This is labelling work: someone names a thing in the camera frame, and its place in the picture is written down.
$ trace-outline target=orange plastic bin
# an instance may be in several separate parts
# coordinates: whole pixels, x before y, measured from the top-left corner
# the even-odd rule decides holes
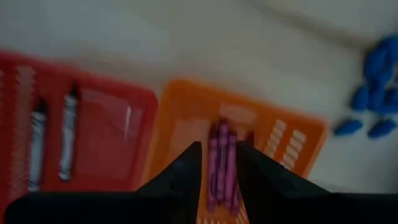
[[[254,132],[254,146],[296,174],[307,177],[326,139],[324,120],[211,86],[175,80],[165,88],[142,183],[166,168],[193,141],[203,149],[197,223],[248,223],[244,205],[237,217],[225,208],[207,212],[208,134],[212,122],[227,118],[243,140]]]

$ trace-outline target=black robotic claw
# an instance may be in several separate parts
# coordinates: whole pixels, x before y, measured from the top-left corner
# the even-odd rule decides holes
[[[135,192],[39,192],[12,202],[14,223],[196,223],[201,144],[194,142]],[[397,195],[334,194],[285,169],[252,144],[236,145],[236,168],[250,223],[395,223]]]

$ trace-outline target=orange tray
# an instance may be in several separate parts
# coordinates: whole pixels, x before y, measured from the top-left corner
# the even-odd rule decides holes
[[[166,168],[193,141],[203,149],[197,223],[247,223],[243,203],[237,217],[225,208],[207,212],[207,157],[210,125],[227,118],[243,140],[254,132],[254,147],[307,177],[327,136],[327,124],[271,103],[255,101],[187,80],[169,83],[162,95],[142,183]]]
[[[80,94],[72,179],[58,176],[64,96]],[[47,103],[41,190],[135,190],[150,143],[157,98],[150,90],[0,51],[0,211],[27,193],[31,114]]]

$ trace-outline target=crayon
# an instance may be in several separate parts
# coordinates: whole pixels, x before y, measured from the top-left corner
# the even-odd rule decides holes
[[[64,181],[68,181],[71,178],[70,170],[73,162],[77,105],[77,87],[73,84],[70,94],[65,96],[65,108],[63,111],[63,149],[60,161],[59,177]]]
[[[226,174],[225,174],[225,195],[224,204],[229,210],[231,209],[232,194],[234,189],[234,180],[236,176],[236,133],[228,134],[228,151],[227,151],[227,163],[226,163]]]
[[[210,129],[209,152],[208,152],[208,189],[207,189],[207,210],[214,212],[216,205],[216,184],[217,184],[217,126]]]
[[[232,206],[231,206],[231,215],[233,217],[236,217],[238,215],[240,202],[241,202],[241,191],[239,189],[238,180],[236,179],[234,186],[234,195],[232,198]]]
[[[217,166],[217,201],[224,201],[226,150],[228,147],[228,123],[220,121],[218,136],[218,166]]]
[[[32,140],[30,142],[28,191],[40,190],[44,156],[44,135],[47,119],[47,105],[41,98],[32,113]]]

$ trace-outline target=white surface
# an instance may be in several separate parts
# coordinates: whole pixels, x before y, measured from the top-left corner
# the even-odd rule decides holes
[[[255,0],[316,19],[367,40],[377,40],[398,29],[398,3],[395,0]]]
[[[297,6],[296,11],[306,8],[297,3],[292,8]],[[318,17],[323,15],[318,7],[327,11],[326,20],[346,21],[331,11],[339,7],[314,4],[310,9]],[[355,11],[355,5],[349,10]],[[0,3],[0,18],[3,48],[112,73],[158,94],[180,70],[186,77],[319,114],[332,126],[351,114],[347,104],[362,82],[363,49],[344,48],[280,22],[248,1],[7,0]],[[371,38],[394,31],[394,26],[375,27],[379,24]],[[370,141],[366,130],[376,119],[360,117],[364,129],[352,138],[329,136],[310,179],[359,191],[396,192],[398,132]]]

